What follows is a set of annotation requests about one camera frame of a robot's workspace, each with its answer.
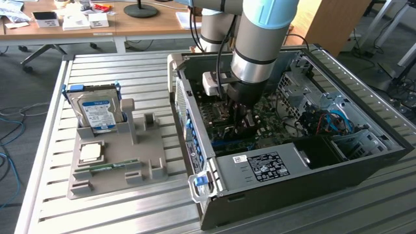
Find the metal table surface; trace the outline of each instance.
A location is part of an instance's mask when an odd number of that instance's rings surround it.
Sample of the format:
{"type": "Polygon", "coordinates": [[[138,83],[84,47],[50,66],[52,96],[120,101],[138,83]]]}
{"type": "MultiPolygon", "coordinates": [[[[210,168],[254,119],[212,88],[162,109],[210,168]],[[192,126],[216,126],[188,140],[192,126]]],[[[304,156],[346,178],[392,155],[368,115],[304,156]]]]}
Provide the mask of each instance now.
{"type": "MultiPolygon", "coordinates": [[[[167,55],[80,55],[63,61],[39,144],[24,204],[20,233],[406,233],[416,229],[416,151],[346,189],[230,226],[203,232],[191,199],[183,155],[168,100],[167,55]],[[160,118],[170,178],[164,183],[78,200],[66,197],[76,124],[60,95],[62,84],[104,84],[119,80],[123,98],[134,98],[136,116],[160,118]]],[[[387,106],[324,51],[314,54],[390,125],[416,145],[416,128],[387,106]]],[[[331,87],[324,77],[315,77],[331,87]]]]}

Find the black lamp base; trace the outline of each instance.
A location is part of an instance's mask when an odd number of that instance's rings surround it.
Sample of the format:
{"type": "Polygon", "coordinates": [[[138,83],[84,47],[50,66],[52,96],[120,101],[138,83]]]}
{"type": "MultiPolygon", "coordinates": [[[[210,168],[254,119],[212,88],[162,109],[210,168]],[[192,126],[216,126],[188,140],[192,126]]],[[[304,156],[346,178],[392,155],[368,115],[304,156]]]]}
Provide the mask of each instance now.
{"type": "Polygon", "coordinates": [[[134,4],[124,7],[124,13],[135,18],[148,18],[158,15],[159,11],[150,5],[142,5],[142,8],[139,8],[138,4],[134,4]]]}

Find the chair wheel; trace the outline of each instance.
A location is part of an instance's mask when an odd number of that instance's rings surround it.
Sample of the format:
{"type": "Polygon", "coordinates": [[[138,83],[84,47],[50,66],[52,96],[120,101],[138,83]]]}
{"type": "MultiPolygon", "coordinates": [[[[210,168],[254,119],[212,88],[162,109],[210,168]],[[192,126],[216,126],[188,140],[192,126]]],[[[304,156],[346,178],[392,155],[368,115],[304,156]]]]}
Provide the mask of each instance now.
{"type": "Polygon", "coordinates": [[[19,46],[19,50],[20,50],[22,52],[27,52],[27,51],[28,51],[28,49],[27,49],[26,46],[19,46]]]}
{"type": "Polygon", "coordinates": [[[90,43],[90,47],[94,48],[95,50],[99,48],[96,43],[90,43]]]}
{"type": "Polygon", "coordinates": [[[32,67],[24,66],[24,72],[26,72],[26,73],[32,73],[32,71],[34,71],[34,68],[32,68],[32,67]]]}

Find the blue hard drive label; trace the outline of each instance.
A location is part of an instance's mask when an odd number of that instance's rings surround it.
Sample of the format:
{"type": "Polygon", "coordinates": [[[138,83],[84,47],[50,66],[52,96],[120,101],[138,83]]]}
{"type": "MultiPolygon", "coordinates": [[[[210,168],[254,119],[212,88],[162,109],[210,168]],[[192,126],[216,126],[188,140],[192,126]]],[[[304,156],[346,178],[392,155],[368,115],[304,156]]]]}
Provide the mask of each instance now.
{"type": "Polygon", "coordinates": [[[116,126],[114,113],[108,110],[111,104],[108,100],[91,101],[83,103],[83,109],[90,125],[95,130],[102,132],[110,131],[116,126]]]}
{"type": "Polygon", "coordinates": [[[264,182],[291,174],[278,152],[250,157],[248,163],[259,182],[264,182]]]}

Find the motherboard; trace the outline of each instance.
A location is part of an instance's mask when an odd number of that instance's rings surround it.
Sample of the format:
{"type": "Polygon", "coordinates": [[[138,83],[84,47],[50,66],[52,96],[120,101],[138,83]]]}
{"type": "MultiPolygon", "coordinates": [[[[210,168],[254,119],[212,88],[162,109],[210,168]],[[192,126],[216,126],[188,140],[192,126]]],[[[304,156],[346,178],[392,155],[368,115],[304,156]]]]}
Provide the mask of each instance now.
{"type": "Polygon", "coordinates": [[[234,124],[230,122],[226,101],[206,95],[204,97],[200,96],[199,99],[199,109],[218,156],[276,146],[296,137],[296,133],[291,134],[287,131],[286,124],[276,114],[274,95],[266,94],[252,110],[254,122],[256,122],[258,128],[256,134],[238,140],[227,139],[227,134],[234,130],[234,124]]]}

